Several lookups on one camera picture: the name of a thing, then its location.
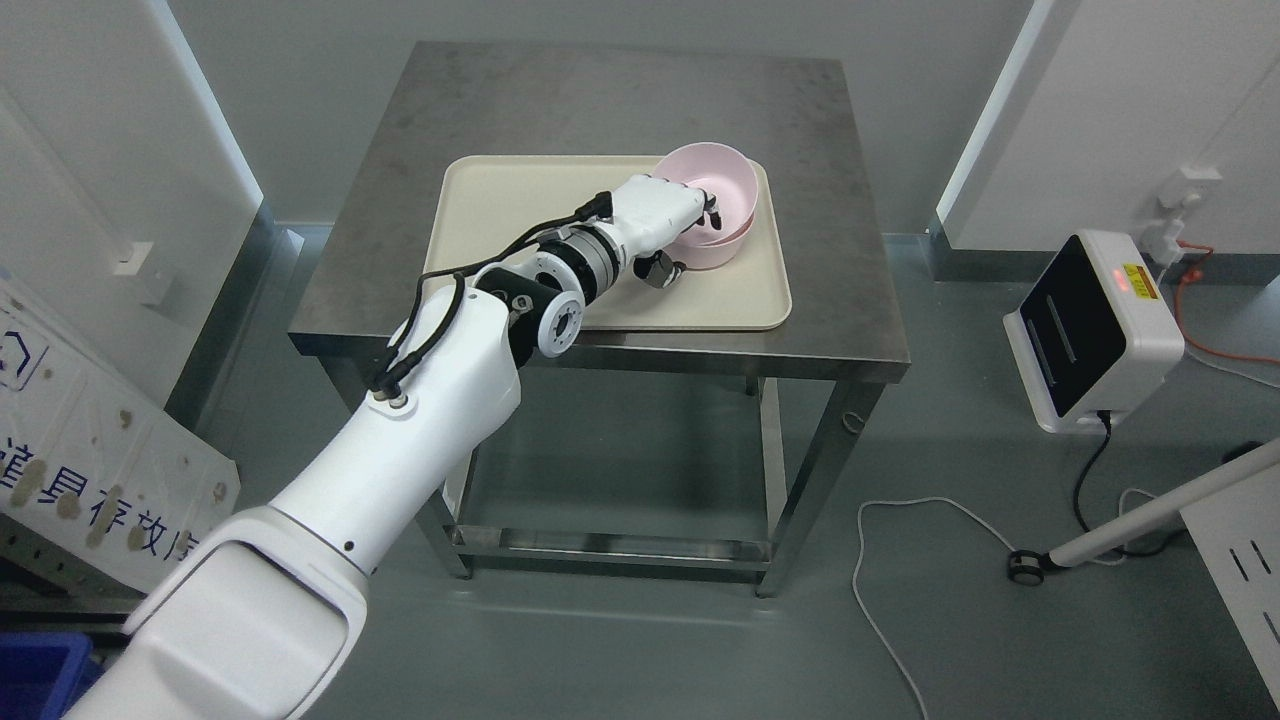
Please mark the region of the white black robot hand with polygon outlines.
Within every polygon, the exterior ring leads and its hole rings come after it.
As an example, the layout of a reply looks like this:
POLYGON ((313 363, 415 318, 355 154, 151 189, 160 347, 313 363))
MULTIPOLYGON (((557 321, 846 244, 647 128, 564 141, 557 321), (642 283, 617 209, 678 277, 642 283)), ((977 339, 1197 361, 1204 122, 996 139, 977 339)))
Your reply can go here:
POLYGON ((636 174, 609 192, 611 215, 605 234, 620 251, 621 263, 650 287, 664 290, 684 274, 666 249, 696 224, 722 227, 718 199, 694 186, 636 174))

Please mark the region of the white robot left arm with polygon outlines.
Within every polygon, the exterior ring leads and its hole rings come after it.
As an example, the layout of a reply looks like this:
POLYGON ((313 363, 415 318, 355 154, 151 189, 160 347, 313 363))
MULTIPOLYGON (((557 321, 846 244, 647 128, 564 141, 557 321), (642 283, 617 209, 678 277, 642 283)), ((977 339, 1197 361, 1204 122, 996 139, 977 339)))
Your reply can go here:
POLYGON ((125 621, 123 655, 69 719, 297 719, 349 657, 369 580, 392 543, 520 402, 518 368, 562 355, 618 269, 671 243, 645 231, 637 183, 543 222, 559 279, 503 255, 456 268, 416 297, 370 389, 333 441, 269 503, 236 512, 125 621))

